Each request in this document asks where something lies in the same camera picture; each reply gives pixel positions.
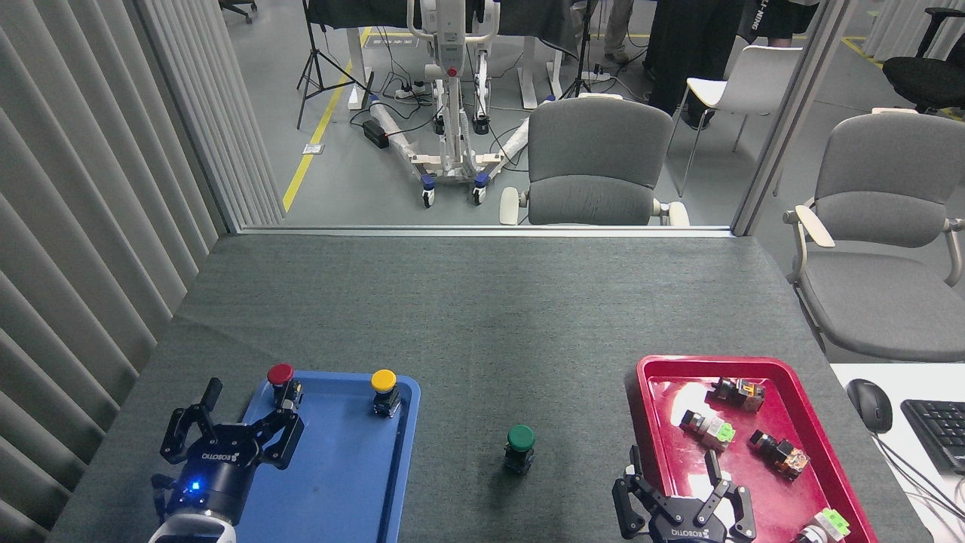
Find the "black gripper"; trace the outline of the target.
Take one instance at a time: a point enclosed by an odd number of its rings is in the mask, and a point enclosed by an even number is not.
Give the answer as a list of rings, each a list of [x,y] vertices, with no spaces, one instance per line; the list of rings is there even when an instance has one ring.
[[[721,470],[716,450],[704,454],[709,480],[713,485],[709,498],[704,502],[671,502],[642,477],[640,447],[630,447],[630,466],[614,481],[612,497],[617,513],[618,529],[626,540],[642,534],[642,529],[654,542],[720,542],[727,540],[754,540],[757,537],[751,492],[746,486],[734,483]],[[649,514],[648,521],[632,508],[630,497],[636,497]],[[733,508],[734,524],[730,529],[721,528],[715,511],[721,501],[727,499]]]
[[[161,521],[176,514],[215,516],[237,525],[258,464],[286,470],[305,429],[294,410],[272,410],[251,426],[215,426],[210,413],[222,390],[220,378],[208,381],[199,403],[172,411],[160,446],[170,464],[186,461],[176,479],[154,476],[155,509]],[[185,441],[197,425],[202,437]]]

